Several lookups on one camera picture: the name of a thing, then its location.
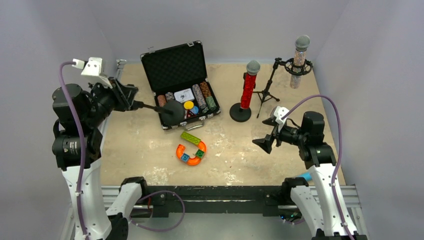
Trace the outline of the black tripod shock-mount stand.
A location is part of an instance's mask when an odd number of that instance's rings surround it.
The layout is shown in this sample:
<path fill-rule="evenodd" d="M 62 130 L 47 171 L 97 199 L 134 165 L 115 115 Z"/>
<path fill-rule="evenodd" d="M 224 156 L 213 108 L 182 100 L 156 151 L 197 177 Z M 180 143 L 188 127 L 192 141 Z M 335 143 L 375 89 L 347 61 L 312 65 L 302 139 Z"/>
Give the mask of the black tripod shock-mount stand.
<path fill-rule="evenodd" d="M 263 90 L 253 92 L 254 94 L 258 95 L 260 100 L 259 110 L 256 115 L 257 119 L 260 116 L 262 106 L 265 102 L 272 99 L 276 100 L 277 102 L 280 101 L 279 98 L 275 97 L 274 95 L 270 93 L 270 88 L 271 88 L 271 85 L 273 84 L 273 78 L 274 78 L 275 72 L 280 66 L 284 67 L 285 71 L 291 74 L 292 77 L 305 76 L 309 74 L 313 69 L 313 63 L 307 59 L 303 62 L 303 64 L 295 65 L 294 58 L 289 58 L 288 60 L 284 61 L 281 57 L 276 57 L 274 59 L 274 63 L 272 66 L 272 72 L 270 74 L 268 81 L 266 82 L 265 88 Z"/>

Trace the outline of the blue microphone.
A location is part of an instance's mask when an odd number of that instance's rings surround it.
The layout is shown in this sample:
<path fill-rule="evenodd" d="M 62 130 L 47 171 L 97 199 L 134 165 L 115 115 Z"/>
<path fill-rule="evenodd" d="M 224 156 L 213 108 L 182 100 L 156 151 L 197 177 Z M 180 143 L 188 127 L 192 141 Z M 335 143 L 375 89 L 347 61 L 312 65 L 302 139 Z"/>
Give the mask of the blue microphone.
<path fill-rule="evenodd" d="M 307 182 L 312 181 L 312 177 L 309 172 L 305 172 L 299 175 L 300 178 L 304 178 Z"/>

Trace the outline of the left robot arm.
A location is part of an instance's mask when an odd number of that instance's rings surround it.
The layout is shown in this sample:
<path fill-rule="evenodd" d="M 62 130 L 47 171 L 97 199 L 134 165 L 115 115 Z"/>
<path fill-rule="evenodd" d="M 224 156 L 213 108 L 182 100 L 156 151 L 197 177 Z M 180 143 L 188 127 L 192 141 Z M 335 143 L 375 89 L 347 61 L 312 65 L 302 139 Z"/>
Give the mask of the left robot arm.
<path fill-rule="evenodd" d="M 127 239 L 131 211 L 147 185 L 141 176 L 124 179 L 112 205 L 105 207 L 100 125 L 113 111 L 135 110 L 138 92 L 134 85 L 123 85 L 113 77 L 109 82 L 111 87 L 92 84 L 90 91 L 75 83 L 64 84 L 52 94 L 57 115 L 52 152 L 71 196 L 77 240 Z"/>

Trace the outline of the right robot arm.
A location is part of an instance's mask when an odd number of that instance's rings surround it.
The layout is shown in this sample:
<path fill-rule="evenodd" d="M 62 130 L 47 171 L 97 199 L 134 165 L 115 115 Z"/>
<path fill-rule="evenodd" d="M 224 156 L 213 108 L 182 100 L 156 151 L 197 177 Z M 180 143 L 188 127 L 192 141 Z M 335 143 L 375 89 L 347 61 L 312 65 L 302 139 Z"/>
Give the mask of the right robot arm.
<path fill-rule="evenodd" d="M 324 116 L 315 111 L 303 114 L 301 126 L 288 126 L 289 110 L 277 106 L 264 124 L 273 126 L 271 134 L 252 142 L 266 153 L 272 145 L 288 143 L 298 147 L 299 156 L 311 176 L 317 193 L 314 198 L 303 177 L 286 178 L 277 200 L 291 201 L 300 210 L 314 240 L 366 240 L 358 232 L 344 201 L 336 171 L 336 158 L 330 145 L 324 142 Z"/>

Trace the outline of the round-base mic stand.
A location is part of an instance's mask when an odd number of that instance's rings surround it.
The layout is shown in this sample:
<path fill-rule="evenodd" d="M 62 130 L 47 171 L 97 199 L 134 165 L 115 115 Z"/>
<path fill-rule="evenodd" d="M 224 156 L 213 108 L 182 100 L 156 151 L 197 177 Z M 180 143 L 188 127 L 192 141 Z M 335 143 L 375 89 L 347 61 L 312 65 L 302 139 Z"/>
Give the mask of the round-base mic stand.
<path fill-rule="evenodd" d="M 252 111 L 250 107 L 247 109 L 241 108 L 241 98 L 240 98 L 240 102 L 235 103 L 231 106 L 229 110 L 229 114 L 234 121 L 243 123 L 250 119 L 252 115 Z"/>
<path fill-rule="evenodd" d="M 134 101 L 132 110 L 147 108 L 160 114 L 160 118 L 164 125 L 175 126 L 179 125 L 184 120 L 185 108 L 183 104 L 176 100 L 170 100 L 164 106 L 153 106 L 145 104 L 142 101 Z"/>

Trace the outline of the red microphone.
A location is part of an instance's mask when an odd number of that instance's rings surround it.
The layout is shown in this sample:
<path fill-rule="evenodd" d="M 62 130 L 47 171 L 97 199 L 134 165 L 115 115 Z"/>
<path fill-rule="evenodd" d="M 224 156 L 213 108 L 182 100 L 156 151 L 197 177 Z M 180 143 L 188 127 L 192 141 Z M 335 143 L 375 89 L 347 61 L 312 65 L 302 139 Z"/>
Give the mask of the red microphone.
<path fill-rule="evenodd" d="M 250 107 L 253 91 L 256 87 L 257 74 L 260 69 L 261 65 L 257 60 L 251 60 L 246 65 L 246 72 L 243 75 L 244 84 L 240 102 L 241 109 L 248 109 Z"/>

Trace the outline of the glitter microphone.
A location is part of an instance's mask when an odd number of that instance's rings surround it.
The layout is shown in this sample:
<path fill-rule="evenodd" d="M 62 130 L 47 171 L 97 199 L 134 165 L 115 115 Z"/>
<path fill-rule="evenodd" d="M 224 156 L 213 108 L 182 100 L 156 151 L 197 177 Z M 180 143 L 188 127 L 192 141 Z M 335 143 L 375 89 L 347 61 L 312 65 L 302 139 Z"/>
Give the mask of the glitter microphone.
<path fill-rule="evenodd" d="M 293 69 L 295 73 L 301 73 L 303 71 L 303 65 L 306 60 L 306 51 L 310 45 L 310 37 L 308 35 L 300 35 L 295 40 L 295 52 L 293 58 Z M 297 89 L 301 83 L 301 75 L 291 75 L 290 87 Z"/>

